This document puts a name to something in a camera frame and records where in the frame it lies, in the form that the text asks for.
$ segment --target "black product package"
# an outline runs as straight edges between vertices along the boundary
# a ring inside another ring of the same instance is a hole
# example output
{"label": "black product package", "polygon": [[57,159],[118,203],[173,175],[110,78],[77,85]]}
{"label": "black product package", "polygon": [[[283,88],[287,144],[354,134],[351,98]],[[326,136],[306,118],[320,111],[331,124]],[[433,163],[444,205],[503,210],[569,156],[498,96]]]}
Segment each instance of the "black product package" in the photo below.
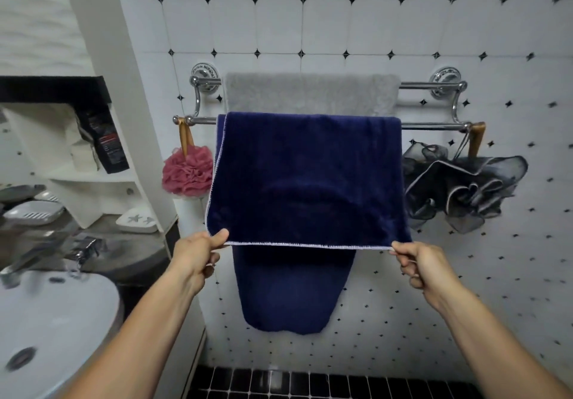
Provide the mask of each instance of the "black product package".
{"label": "black product package", "polygon": [[74,107],[74,111],[82,136],[86,134],[90,136],[85,139],[93,144],[105,171],[114,174],[129,169],[130,165],[119,141],[118,131],[113,125],[109,107],[107,105]]}

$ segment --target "white soap dish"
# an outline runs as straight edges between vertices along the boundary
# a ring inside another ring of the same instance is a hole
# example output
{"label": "white soap dish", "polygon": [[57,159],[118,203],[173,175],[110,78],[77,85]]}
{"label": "white soap dish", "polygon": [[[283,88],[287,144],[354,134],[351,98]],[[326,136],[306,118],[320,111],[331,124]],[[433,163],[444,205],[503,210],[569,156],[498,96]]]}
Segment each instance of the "white soap dish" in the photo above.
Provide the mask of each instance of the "white soap dish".
{"label": "white soap dish", "polygon": [[115,222],[123,231],[130,233],[154,233],[157,223],[148,207],[134,207],[121,215]]}
{"label": "white soap dish", "polygon": [[60,199],[58,197],[56,197],[53,193],[51,193],[50,191],[44,191],[44,192],[40,192],[38,195],[36,195],[34,197],[35,200],[40,200],[40,201],[53,201],[54,203],[59,203]]}
{"label": "white soap dish", "polygon": [[64,207],[53,201],[28,201],[4,214],[7,220],[23,225],[46,225],[54,222],[64,212]]}

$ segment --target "pink bath sponge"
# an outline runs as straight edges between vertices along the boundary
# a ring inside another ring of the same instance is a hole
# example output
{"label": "pink bath sponge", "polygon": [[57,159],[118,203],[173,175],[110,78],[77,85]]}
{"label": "pink bath sponge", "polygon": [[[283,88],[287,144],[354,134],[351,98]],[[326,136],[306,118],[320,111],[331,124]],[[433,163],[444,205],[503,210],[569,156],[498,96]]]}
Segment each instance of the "pink bath sponge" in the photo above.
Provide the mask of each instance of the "pink bath sponge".
{"label": "pink bath sponge", "polygon": [[211,189],[213,158],[208,147],[187,146],[187,157],[176,148],[163,167],[163,189],[167,192],[199,197]]}

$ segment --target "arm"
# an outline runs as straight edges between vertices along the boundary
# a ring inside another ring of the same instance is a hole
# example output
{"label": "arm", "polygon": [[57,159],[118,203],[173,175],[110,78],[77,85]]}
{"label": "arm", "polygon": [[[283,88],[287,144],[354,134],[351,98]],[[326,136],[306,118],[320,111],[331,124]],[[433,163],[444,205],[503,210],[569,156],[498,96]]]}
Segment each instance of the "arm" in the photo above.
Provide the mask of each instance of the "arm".
{"label": "arm", "polygon": [[165,273],[141,298],[116,337],[64,399],[149,399],[193,297],[213,274],[229,232],[196,233],[175,245]]}
{"label": "arm", "polygon": [[445,320],[489,399],[573,399],[454,273],[441,248],[392,244],[410,284]]}

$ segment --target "navy blue towel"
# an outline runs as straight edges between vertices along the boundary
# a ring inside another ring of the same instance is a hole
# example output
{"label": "navy blue towel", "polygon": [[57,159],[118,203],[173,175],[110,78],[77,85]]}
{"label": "navy blue towel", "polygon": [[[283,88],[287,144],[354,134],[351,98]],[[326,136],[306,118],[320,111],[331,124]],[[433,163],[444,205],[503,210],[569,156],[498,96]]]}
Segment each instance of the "navy blue towel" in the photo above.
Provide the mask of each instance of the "navy blue towel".
{"label": "navy blue towel", "polygon": [[207,231],[229,229],[245,320],[320,332],[355,249],[412,240],[400,120],[231,112],[217,133]]}

